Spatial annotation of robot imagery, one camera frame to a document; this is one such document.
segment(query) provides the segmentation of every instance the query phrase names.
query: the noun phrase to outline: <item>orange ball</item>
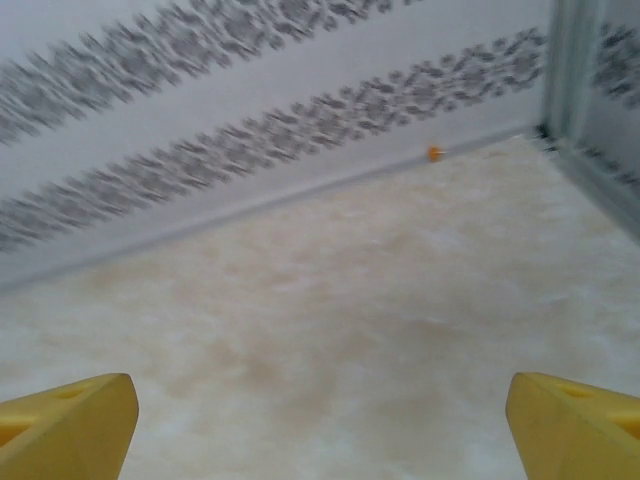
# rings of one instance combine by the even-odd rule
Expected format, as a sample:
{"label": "orange ball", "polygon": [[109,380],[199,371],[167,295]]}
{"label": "orange ball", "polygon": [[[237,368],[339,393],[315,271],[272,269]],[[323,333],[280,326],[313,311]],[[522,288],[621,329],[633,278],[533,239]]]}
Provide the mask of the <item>orange ball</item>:
{"label": "orange ball", "polygon": [[436,146],[429,147],[429,150],[427,151],[427,156],[432,162],[439,162],[442,159],[441,157],[443,154],[444,151]]}

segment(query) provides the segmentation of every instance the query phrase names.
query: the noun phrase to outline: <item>floor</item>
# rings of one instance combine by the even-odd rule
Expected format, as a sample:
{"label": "floor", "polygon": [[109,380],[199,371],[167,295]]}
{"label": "floor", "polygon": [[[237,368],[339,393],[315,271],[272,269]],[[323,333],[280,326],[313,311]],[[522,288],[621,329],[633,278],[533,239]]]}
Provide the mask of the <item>floor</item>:
{"label": "floor", "polygon": [[512,375],[640,395],[638,285],[514,138],[0,297],[0,399],[130,373],[123,480],[523,480]]}

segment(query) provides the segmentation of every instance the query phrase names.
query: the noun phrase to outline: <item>gray damask pattern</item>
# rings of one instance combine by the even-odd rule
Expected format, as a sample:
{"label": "gray damask pattern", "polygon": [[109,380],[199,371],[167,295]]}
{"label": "gray damask pattern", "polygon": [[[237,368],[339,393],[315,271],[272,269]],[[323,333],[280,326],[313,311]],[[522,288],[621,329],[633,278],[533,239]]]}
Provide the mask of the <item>gray damask pattern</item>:
{"label": "gray damask pattern", "polygon": [[640,106],[640,40],[635,28],[602,26],[593,84],[629,109]]}
{"label": "gray damask pattern", "polygon": [[287,40],[355,23],[372,12],[420,0],[189,0],[159,8],[130,25],[116,22],[98,37],[83,34],[23,64],[0,64],[0,143],[61,128],[69,118],[103,112],[137,93],[152,95],[181,77],[208,75],[234,60],[249,61]]}
{"label": "gray damask pattern", "polygon": [[582,140],[578,145],[582,153],[605,175],[636,197],[640,197],[640,177],[636,172],[623,168],[617,160],[610,158],[603,150]]}
{"label": "gray damask pattern", "polygon": [[520,32],[489,48],[476,45],[6,198],[0,201],[0,252],[530,88],[543,71],[544,44],[537,29]]}

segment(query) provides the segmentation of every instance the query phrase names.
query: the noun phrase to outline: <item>marble surface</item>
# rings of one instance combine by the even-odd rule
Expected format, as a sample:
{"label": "marble surface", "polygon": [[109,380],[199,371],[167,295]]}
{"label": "marble surface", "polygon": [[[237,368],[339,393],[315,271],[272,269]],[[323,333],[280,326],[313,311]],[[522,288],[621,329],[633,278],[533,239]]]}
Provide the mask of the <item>marble surface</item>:
{"label": "marble surface", "polygon": [[3,295],[0,399],[130,373],[124,480],[522,480],[511,376],[640,395],[639,287],[514,138]]}

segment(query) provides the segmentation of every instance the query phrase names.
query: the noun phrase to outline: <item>patterned wallpaper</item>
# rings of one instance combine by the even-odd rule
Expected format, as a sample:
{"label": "patterned wallpaper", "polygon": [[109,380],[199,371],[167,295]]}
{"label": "patterned wallpaper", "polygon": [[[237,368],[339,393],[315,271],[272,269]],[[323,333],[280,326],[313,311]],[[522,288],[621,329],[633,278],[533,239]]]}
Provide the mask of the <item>patterned wallpaper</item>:
{"label": "patterned wallpaper", "polygon": [[602,25],[592,85],[600,97],[590,99],[578,148],[597,171],[640,199],[640,145],[633,141],[640,126],[635,112],[640,107],[640,37],[635,27]]}
{"label": "patterned wallpaper", "polygon": [[4,49],[0,286],[539,120],[550,0],[145,1]]}
{"label": "patterned wallpaper", "polygon": [[0,252],[533,86],[537,29],[413,65],[0,202]]}
{"label": "patterned wallpaper", "polygon": [[176,87],[185,75],[211,75],[251,61],[318,30],[365,21],[420,0],[191,0],[158,7],[52,45],[19,64],[0,64],[0,143],[62,128],[90,111],[103,112],[136,94]]}
{"label": "patterned wallpaper", "polygon": [[593,84],[602,95],[628,109],[640,107],[640,36],[636,28],[602,26]]}

